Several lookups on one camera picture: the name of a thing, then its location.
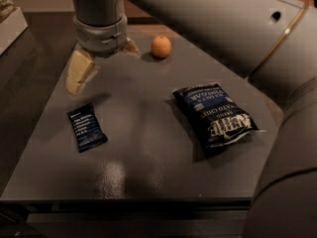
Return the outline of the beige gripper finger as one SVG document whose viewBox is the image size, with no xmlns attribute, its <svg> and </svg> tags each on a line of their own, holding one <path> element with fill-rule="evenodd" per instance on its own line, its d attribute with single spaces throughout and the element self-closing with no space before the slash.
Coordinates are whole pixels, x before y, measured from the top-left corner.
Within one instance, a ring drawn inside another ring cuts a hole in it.
<svg viewBox="0 0 317 238">
<path fill-rule="evenodd" d="M 92 54 L 84 49 L 75 50 L 68 67 L 66 90 L 72 95 L 77 95 L 97 70 L 95 57 Z"/>
<path fill-rule="evenodd" d="M 124 47 L 123 47 L 123 51 L 125 53 L 130 53 L 130 54 L 134 54 L 134 55 L 137 55 L 137 56 L 139 56 L 141 54 L 141 52 L 138 49 L 138 47 L 135 44 L 135 42 L 132 39 L 130 39 L 130 38 L 126 39 L 126 42 L 125 42 Z"/>
</svg>

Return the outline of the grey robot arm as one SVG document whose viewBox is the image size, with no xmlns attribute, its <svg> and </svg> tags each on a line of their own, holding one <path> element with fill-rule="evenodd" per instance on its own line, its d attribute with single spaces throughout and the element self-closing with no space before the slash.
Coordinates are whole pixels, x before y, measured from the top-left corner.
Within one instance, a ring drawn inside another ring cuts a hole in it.
<svg viewBox="0 0 317 238">
<path fill-rule="evenodd" d="M 72 0 L 82 46 L 123 45 L 130 1 L 245 78 L 284 113 L 244 238 L 317 238 L 316 10 L 297 0 Z"/>
</svg>

